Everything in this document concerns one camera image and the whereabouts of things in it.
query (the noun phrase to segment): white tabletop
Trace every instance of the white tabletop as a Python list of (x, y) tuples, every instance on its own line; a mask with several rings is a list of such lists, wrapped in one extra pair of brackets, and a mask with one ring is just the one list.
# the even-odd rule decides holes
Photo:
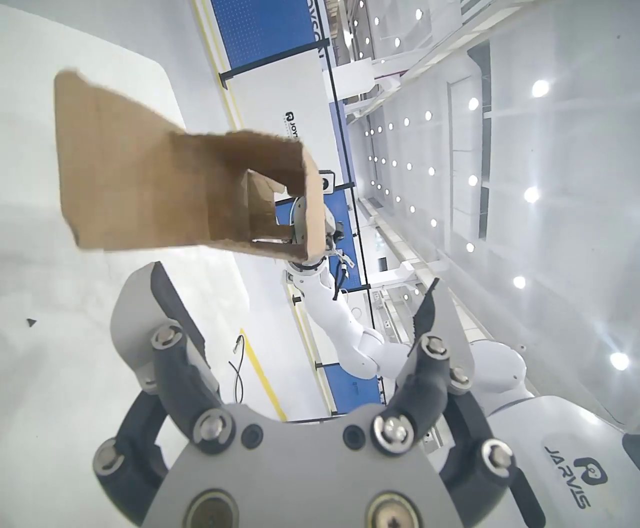
[[(61, 216), (54, 76), (74, 68), (184, 125), (157, 63), (0, 6), (0, 68), (0, 525), (128, 526), (91, 466), (140, 390), (109, 337), (120, 288), (161, 260), (214, 373), (248, 312), (246, 289), (231, 253), (80, 252)], [(168, 427), (161, 443), (171, 462), (184, 439)]]

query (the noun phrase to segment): brown cardboard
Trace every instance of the brown cardboard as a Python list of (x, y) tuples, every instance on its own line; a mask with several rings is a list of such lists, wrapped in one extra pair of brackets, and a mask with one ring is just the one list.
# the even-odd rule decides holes
[[(75, 72), (54, 82), (62, 213), (82, 249), (206, 244), (305, 262), (324, 252), (317, 166), (298, 141), (190, 135)], [(275, 221), (274, 191), (305, 196), (305, 244)]]

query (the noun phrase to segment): logo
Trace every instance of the logo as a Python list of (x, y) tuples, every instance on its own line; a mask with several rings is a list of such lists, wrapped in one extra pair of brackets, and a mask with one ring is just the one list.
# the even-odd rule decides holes
[[(311, 26), (314, 30), (314, 38), (316, 42), (322, 40), (322, 34), (320, 32), (320, 13), (316, 11), (316, 3), (314, 0), (307, 0), (307, 8), (309, 9), (309, 16), (311, 17)], [(318, 50), (318, 56), (324, 59), (324, 48)]]
[(580, 475), (580, 478), (585, 484), (598, 486), (600, 484), (606, 484), (609, 480), (609, 477), (607, 477), (604, 469), (602, 469), (600, 462), (594, 458), (576, 458), (573, 461), (573, 465), (575, 467), (584, 467), (584, 471), (582, 475)]
[(296, 127), (293, 112), (286, 112), (284, 115), (284, 125), (287, 129), (287, 135), (292, 139), (298, 139), (298, 128)]
[(576, 473), (579, 472), (578, 468), (584, 468), (582, 475), (580, 478), (582, 482), (587, 484), (588, 486), (597, 486), (599, 484), (605, 484), (609, 478), (605, 473), (604, 469), (600, 465), (600, 463), (590, 457), (585, 458), (576, 458), (572, 464), (567, 464), (564, 457), (560, 454), (560, 451), (553, 451), (549, 449), (546, 445), (544, 446), (545, 451), (548, 453), (549, 458), (556, 465), (558, 470), (561, 473), (561, 477), (564, 479), (564, 483), (567, 485), (569, 490), (571, 490), (571, 495), (573, 495), (573, 499), (575, 503), (578, 505), (580, 509), (586, 509), (591, 507), (591, 503), (587, 498), (587, 495), (582, 489), (582, 486), (579, 483), (576, 483), (576, 476), (573, 470), (576, 470)]

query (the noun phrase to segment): blue panel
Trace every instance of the blue panel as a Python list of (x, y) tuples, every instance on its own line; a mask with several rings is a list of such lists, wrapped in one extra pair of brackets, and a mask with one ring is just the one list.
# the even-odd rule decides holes
[[(349, 209), (347, 208), (347, 198), (344, 195), (345, 191), (337, 191), (330, 195), (324, 195), (324, 203), (333, 213), (333, 217), (336, 221), (344, 224), (344, 239), (338, 242), (337, 248), (344, 251), (348, 257), (353, 260), (355, 267), (349, 268), (349, 278), (344, 281), (342, 288), (357, 288), (361, 286), (360, 271), (358, 268), (358, 257), (356, 256), (356, 248), (353, 243), (353, 231), (351, 228), (351, 221), (349, 220)], [(283, 204), (276, 207), (276, 218), (278, 223), (286, 225), (291, 223), (289, 215), (291, 214), (292, 204)], [(331, 273), (335, 276), (336, 266), (338, 266), (338, 257), (329, 258), (329, 266)]]
[[(351, 143), (349, 142), (349, 130), (347, 128), (347, 118), (344, 113), (344, 104), (342, 101), (338, 101), (338, 111), (335, 110), (335, 104), (329, 103), (329, 110), (331, 112), (331, 121), (333, 124), (333, 135), (335, 136), (335, 147), (338, 149), (338, 157), (340, 158), (340, 170), (342, 171), (342, 178), (344, 182), (348, 182), (347, 176), (347, 164), (351, 170), (351, 178), (355, 178), (355, 172), (353, 170), (353, 159), (351, 156)], [(347, 146), (347, 157), (344, 157), (344, 150), (342, 148), (342, 140), (340, 139), (340, 127), (338, 126), (338, 119), (342, 122), (342, 131), (344, 132), (344, 143)]]
[(211, 5), (232, 68), (315, 42), (307, 0), (211, 0)]
[(378, 380), (361, 380), (346, 373), (340, 365), (324, 368), (336, 410), (348, 413), (366, 403), (380, 403)]

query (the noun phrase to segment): jarvis logo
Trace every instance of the jarvis logo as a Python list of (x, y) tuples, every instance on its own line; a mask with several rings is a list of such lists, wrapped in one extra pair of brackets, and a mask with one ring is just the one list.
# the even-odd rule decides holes
[(573, 461), (572, 468), (571, 464), (566, 463), (566, 460), (560, 454), (560, 451), (553, 451), (547, 446), (544, 446), (544, 448), (553, 463), (560, 471), (561, 476), (564, 479), (564, 483), (571, 490), (571, 494), (573, 495), (573, 499), (578, 505), (578, 508), (590, 508), (591, 503), (589, 503), (589, 499), (587, 499), (587, 495), (582, 489), (582, 485), (579, 484), (580, 481), (576, 482), (577, 478), (573, 470), (575, 469), (577, 473), (580, 471), (578, 468), (584, 468), (582, 475), (580, 475), (580, 479), (588, 486), (605, 484), (609, 480), (609, 478), (607, 477), (607, 474), (605, 473), (605, 470), (602, 468), (600, 463), (596, 459), (591, 457), (576, 458)]
[(598, 484), (605, 484), (609, 480), (609, 477), (607, 477), (604, 469), (602, 469), (600, 462), (594, 458), (576, 458), (573, 461), (573, 465), (576, 467), (584, 467), (584, 471), (582, 475), (580, 475), (580, 478), (585, 484), (598, 486)]
[(296, 121), (293, 116), (293, 112), (286, 112), (284, 115), (284, 124), (287, 128), (287, 135), (290, 138), (298, 139), (298, 128), (296, 127)]

